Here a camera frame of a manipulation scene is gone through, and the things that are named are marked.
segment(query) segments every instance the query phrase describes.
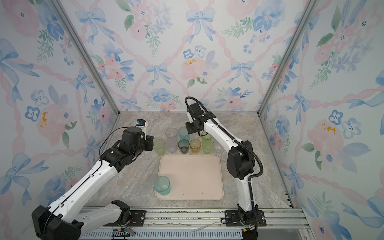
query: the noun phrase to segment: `teal glass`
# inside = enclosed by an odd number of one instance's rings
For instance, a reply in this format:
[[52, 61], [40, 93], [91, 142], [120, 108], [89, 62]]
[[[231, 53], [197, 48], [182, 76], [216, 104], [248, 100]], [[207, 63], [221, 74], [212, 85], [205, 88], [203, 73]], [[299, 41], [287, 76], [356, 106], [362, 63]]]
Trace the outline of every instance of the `teal glass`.
[[190, 141], [191, 135], [188, 133], [187, 128], [185, 126], [179, 128], [179, 138], [180, 138], [180, 140], [185, 139], [188, 142]]
[[155, 190], [161, 195], [168, 195], [170, 192], [170, 182], [169, 178], [166, 176], [160, 176], [156, 178], [155, 183], [153, 184]]

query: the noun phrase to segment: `wallpaper panel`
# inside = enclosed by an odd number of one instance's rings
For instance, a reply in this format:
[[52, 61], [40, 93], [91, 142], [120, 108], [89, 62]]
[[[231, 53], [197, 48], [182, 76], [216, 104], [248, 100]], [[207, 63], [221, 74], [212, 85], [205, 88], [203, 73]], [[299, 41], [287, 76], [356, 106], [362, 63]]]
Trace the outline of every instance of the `wallpaper panel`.
[[257, 111], [306, 0], [62, 4], [122, 111]]
[[384, 239], [383, 10], [320, 0], [262, 116], [317, 240]]
[[116, 116], [46, 1], [0, 6], [0, 238], [35, 236], [31, 213], [98, 158]]

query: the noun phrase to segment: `black mounting plate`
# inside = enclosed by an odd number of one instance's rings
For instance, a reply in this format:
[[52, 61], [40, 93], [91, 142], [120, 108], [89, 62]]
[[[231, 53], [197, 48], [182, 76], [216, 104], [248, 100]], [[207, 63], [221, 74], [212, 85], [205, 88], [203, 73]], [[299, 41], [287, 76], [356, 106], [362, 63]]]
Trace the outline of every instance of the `black mounting plate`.
[[[133, 217], [131, 223], [130, 223], [130, 227], [142, 227], [144, 226], [144, 220], [145, 220], [145, 210], [133, 210], [133, 211], [130, 211], [131, 212], [131, 218]], [[105, 227], [119, 227], [118, 223], [117, 222], [113, 222], [113, 223], [108, 223], [106, 225], [104, 225]]]
[[[222, 218], [222, 219], [225, 219], [226, 222], [231, 222], [233, 220], [240, 218], [237, 210], [227, 210], [227, 211], [224, 211], [224, 213], [225, 213], [225, 218]], [[265, 227], [266, 221], [265, 221], [264, 212], [259, 210], [257, 213], [258, 213], [256, 218], [257, 226]], [[228, 223], [226, 224], [226, 226], [227, 227], [244, 227], [244, 225], [240, 221]]]

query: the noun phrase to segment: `gray marble surface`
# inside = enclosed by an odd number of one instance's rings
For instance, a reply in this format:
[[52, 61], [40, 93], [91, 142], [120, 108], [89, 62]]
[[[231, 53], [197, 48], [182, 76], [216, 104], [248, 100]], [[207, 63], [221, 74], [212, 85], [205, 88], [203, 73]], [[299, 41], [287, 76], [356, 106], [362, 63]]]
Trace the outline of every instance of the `gray marble surface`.
[[[263, 127], [255, 113], [215, 113], [219, 121], [232, 134], [243, 141], [249, 140], [253, 151], [259, 156], [264, 166], [264, 173], [252, 180], [253, 194], [260, 208], [288, 208], [289, 202], [284, 194], [277, 165], [269, 147]], [[155, 139], [166, 140], [165, 131], [174, 127], [184, 126], [188, 121], [185, 113], [159, 112], [122, 112], [116, 126], [134, 126], [137, 119], [148, 122], [147, 134]], [[112, 136], [110, 145], [121, 138], [124, 129], [117, 130]], [[229, 174], [226, 162], [227, 152], [218, 154], [221, 159], [224, 197], [221, 200], [159, 200], [155, 197], [153, 183], [159, 171], [160, 157], [155, 153], [143, 152], [132, 164], [105, 183], [99, 191], [88, 201], [88, 206], [105, 206], [111, 201], [119, 199], [135, 207], [237, 207], [238, 194], [234, 178]]]

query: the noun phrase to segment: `blue bow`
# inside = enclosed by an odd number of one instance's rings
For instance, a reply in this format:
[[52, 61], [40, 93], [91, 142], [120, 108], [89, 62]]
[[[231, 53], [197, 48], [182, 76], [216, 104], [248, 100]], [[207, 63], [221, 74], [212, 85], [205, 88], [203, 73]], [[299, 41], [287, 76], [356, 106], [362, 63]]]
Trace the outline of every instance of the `blue bow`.
[[296, 185], [297, 185], [297, 188], [298, 189], [301, 189], [304, 187], [304, 182], [303, 180], [301, 180], [301, 178], [299, 178], [299, 175], [297, 174], [296, 172], [296, 168], [295, 166], [293, 165], [293, 163], [291, 163], [289, 165], [289, 169], [291, 170], [291, 174], [290, 175], [287, 175], [284, 171], [283, 172], [283, 175], [286, 176], [289, 180], [292, 180], [293, 178], [295, 178], [292, 182], [292, 186], [291, 186], [291, 195], [297, 195], [296, 194]]
[[84, 81], [84, 79], [86, 79], [86, 78], [87, 78], [87, 75], [85, 74], [84, 69], [80, 68], [79, 75], [77, 76], [77, 78], [75, 78], [73, 80], [73, 86], [76, 89], [79, 89], [79, 87], [81, 86], [81, 88], [84, 90], [84, 93], [85, 93], [85, 95], [84, 95], [84, 104], [88, 103], [88, 100], [87, 100], [87, 88], [85, 87], [85, 85], [87, 85], [90, 88], [95, 88], [92, 85], [93, 81], [90, 81], [90, 82]]
[[[384, 70], [382, 70], [381, 73], [379, 73], [379, 75], [377, 76], [376, 83], [378, 85], [384, 86]], [[361, 99], [352, 99], [352, 100], [349, 100], [348, 102], [351, 103], [351, 105], [349, 106], [349, 109], [363, 105], [363, 104], [366, 104], [370, 107], [377, 107], [384, 103], [384, 91], [382, 91], [376, 97], [372, 98], [367, 102]], [[380, 126], [380, 135], [383, 135], [383, 134], [384, 134], [384, 115], [381, 118], [381, 126]]]
[[31, 159], [25, 153], [18, 153], [13, 157], [12, 160], [12, 168], [8, 169], [7, 173], [4, 177], [0, 177], [0, 194], [6, 193], [11, 187], [12, 180], [22, 186], [25, 191], [23, 194], [23, 206], [25, 206], [27, 200], [32, 200], [31, 196], [28, 192], [29, 180], [23, 176], [15, 176], [16, 174], [31, 174], [44, 171], [49, 167], [43, 167], [44, 160], [40, 163], [36, 164], [33, 167], [22, 170], [25, 166], [27, 166], [31, 162]]
[[167, 83], [170, 84], [170, 82], [168, 80], [170, 80], [171, 78], [170, 77], [167, 77], [166, 75], [164, 75], [162, 72], [167, 72], [168, 71], [168, 67], [165, 63], [162, 63], [160, 64], [159, 66], [153, 66], [153, 65], [147, 65], [145, 67], [145, 69], [147, 70], [147, 72], [151, 73], [153, 72], [154, 75], [155, 75], [155, 79], [153, 79], [152, 81], [150, 81], [148, 83], [148, 85], [151, 85], [153, 86], [153, 83], [159, 79], [159, 74], [160, 76], [164, 79], [164, 81], [166, 81]]
[[94, 36], [97, 35], [97, 28], [96, 28], [96, 25], [100, 28], [100, 30], [107, 36], [109, 37], [110, 39], [112, 39], [113, 41], [115, 40], [111, 34], [114, 34], [115, 32], [114, 31], [111, 31], [109, 29], [106, 29], [105, 27], [103, 27], [99, 22], [102, 22], [102, 23], [105, 23], [106, 20], [105, 20], [105, 15], [104, 15], [104, 12], [103, 10], [101, 10], [101, 8], [95, 8], [93, 10], [93, 12], [84, 12], [84, 11], [76, 11], [75, 12], [75, 15], [77, 17], [77, 19], [81, 22], [81, 23], [86, 23], [87, 21], [89, 21], [89, 25], [91, 26], [91, 30], [92, 30], [92, 35], [88, 37], [87, 41], [88, 43], [91, 42], [93, 44], [93, 38]]
[[8, 59], [18, 58], [18, 57], [19, 57], [19, 54], [16, 52], [12, 44], [4, 38], [0, 39], [0, 68], [3, 69], [5, 74], [7, 74], [15, 84], [15, 86], [12, 88], [12, 100], [14, 103], [16, 102], [17, 98], [20, 100], [23, 100], [22, 97], [20, 96], [19, 89], [17, 89], [17, 84], [19, 83], [19, 77], [17, 76], [17, 74], [12, 68], [2, 63], [2, 61], [4, 60], [10, 66], [16, 68], [19, 71], [22, 71], [23, 73], [26, 73], [28, 75], [35, 76], [35, 77], [40, 77], [39, 75], [31, 71], [33, 68], [33, 64], [28, 64], [28, 65], [18, 64], [8, 60]]
[[127, 109], [124, 111], [128, 111], [129, 109], [134, 108], [140, 112], [141, 107], [136, 106], [137, 100], [136, 98], [130, 98], [130, 99], [119, 99], [119, 102], [122, 104], [127, 104]]
[[204, 12], [197, 12], [195, 10], [188, 11], [187, 12], [187, 21], [189, 23], [193, 23], [194, 21], [196, 21], [196, 28], [195, 28], [195, 33], [193, 35], [190, 35], [185, 40], [185, 42], [189, 42], [189, 44], [191, 44], [193, 37], [200, 33], [201, 25], [203, 25], [203, 29], [204, 29], [205, 34], [208, 36], [209, 39], [211, 39], [211, 41], [213, 41], [212, 34], [215, 34], [216, 32], [214, 30], [210, 29], [207, 26], [205, 21], [210, 22], [210, 23], [213, 22], [214, 16], [215, 16], [215, 10], [213, 8], [207, 8], [207, 10], [205, 10]]
[[236, 73], [236, 76], [234, 78], [231, 78], [227, 81], [227, 83], [231, 83], [235, 78], [238, 78], [241, 74], [241, 69], [243, 69], [243, 76], [245, 78], [245, 80], [247, 82], [249, 82], [249, 78], [252, 77], [252, 75], [249, 75], [245, 69], [247, 70], [251, 70], [253, 68], [253, 65], [254, 65], [254, 62], [253, 61], [249, 61], [247, 63], [232, 63], [231, 65], [231, 69], [232, 70], [236, 70], [237, 69], [237, 73]]
[[99, 149], [100, 148], [100, 141], [98, 141], [96, 144], [95, 144], [95, 142], [96, 142], [96, 139], [93, 137], [93, 136], [90, 136], [90, 138], [89, 138], [89, 144], [88, 144], [88, 146], [87, 146], [87, 148], [85, 149], [85, 151], [84, 151], [84, 154], [83, 154], [83, 156], [84, 157], [88, 157], [89, 156], [89, 154], [91, 153], [92, 154], [92, 156], [93, 156], [93, 164], [95, 164], [95, 150], [94, 149]]
[[289, 109], [296, 110], [296, 108], [298, 108], [297, 114], [296, 114], [296, 125], [297, 125], [297, 121], [301, 122], [301, 108], [303, 108], [304, 112], [307, 111], [311, 107], [311, 101], [305, 99], [300, 90], [296, 91], [295, 98], [298, 101], [293, 107], [291, 106], [285, 106], [285, 107], [286, 107], [286, 111], [288, 111]]

